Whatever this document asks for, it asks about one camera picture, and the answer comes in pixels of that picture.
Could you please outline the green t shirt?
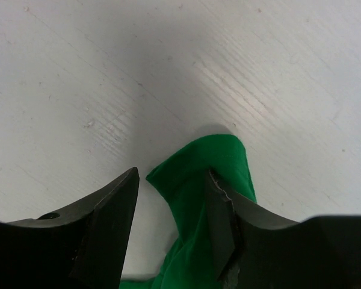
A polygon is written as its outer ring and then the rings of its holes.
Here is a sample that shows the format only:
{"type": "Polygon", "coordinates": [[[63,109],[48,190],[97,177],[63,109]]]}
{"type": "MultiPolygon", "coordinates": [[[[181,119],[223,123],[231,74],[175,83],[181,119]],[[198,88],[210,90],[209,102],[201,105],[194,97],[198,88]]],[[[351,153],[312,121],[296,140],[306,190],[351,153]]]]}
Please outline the green t shirt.
{"type": "Polygon", "coordinates": [[[245,147],[232,134],[192,141],[155,167],[147,181],[168,203],[179,236],[159,273],[146,281],[121,281],[120,288],[220,288],[214,278],[205,211],[205,172],[213,168],[239,194],[256,201],[245,147]]]}

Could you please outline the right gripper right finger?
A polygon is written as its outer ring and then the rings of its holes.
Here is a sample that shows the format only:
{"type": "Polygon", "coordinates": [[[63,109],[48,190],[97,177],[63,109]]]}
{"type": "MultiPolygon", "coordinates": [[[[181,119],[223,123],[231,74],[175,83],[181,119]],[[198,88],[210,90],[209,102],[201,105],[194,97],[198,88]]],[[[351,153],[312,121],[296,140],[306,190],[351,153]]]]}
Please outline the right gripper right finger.
{"type": "Polygon", "coordinates": [[[214,272],[223,288],[361,288],[361,216],[296,222],[206,172],[214,272]]]}

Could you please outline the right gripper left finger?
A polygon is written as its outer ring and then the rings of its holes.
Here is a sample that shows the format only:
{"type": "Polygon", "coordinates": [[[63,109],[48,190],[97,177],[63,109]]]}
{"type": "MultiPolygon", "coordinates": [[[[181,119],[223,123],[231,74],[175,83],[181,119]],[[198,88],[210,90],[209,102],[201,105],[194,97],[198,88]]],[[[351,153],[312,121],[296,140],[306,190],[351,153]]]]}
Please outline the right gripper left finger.
{"type": "Polygon", "coordinates": [[[0,288],[118,288],[137,168],[37,219],[0,222],[0,288]]]}

